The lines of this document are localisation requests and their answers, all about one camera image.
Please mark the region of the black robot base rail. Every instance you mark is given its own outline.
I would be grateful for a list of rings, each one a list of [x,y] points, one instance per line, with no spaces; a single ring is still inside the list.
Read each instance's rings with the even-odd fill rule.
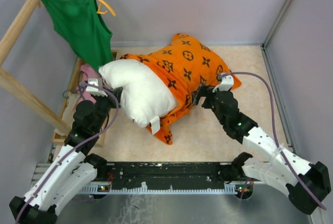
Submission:
[[[205,190],[246,178],[231,162],[108,162],[93,182],[105,182],[113,190],[140,188],[143,182],[149,190]]]

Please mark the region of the orange patterned pillowcase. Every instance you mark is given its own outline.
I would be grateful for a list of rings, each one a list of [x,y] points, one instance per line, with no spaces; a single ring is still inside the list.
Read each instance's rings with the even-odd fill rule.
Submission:
[[[169,88],[178,106],[160,120],[161,129],[154,135],[171,145],[170,124],[192,109],[191,94],[199,85],[216,86],[217,76],[231,70],[224,60],[193,36],[175,34],[171,43],[148,55],[125,54],[121,59],[134,59],[148,66]]]

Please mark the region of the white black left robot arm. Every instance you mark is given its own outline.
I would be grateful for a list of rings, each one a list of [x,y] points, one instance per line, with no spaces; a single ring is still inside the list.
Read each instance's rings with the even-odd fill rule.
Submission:
[[[84,186],[107,177],[107,161],[90,151],[115,121],[109,112],[119,110],[122,89],[102,91],[106,96],[96,96],[96,102],[77,104],[72,130],[58,156],[23,197],[11,200],[9,207],[16,223],[56,223],[61,211]]]

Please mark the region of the white pillow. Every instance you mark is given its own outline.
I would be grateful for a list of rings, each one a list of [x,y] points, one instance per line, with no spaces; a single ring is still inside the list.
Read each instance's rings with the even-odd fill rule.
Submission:
[[[111,61],[98,69],[105,84],[122,89],[120,105],[139,127],[161,130],[160,120],[178,106],[163,81],[145,64],[134,59]]]

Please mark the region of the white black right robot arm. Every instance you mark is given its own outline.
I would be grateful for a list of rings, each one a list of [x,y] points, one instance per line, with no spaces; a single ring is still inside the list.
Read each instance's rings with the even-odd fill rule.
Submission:
[[[250,156],[232,167],[238,180],[247,177],[262,181],[286,195],[294,207],[311,215],[331,192],[328,168],[318,161],[313,164],[283,145],[276,144],[258,124],[243,114],[231,91],[220,91],[212,86],[200,85],[192,93],[192,104],[210,109],[225,133],[240,144],[257,151],[267,159],[263,163]]]

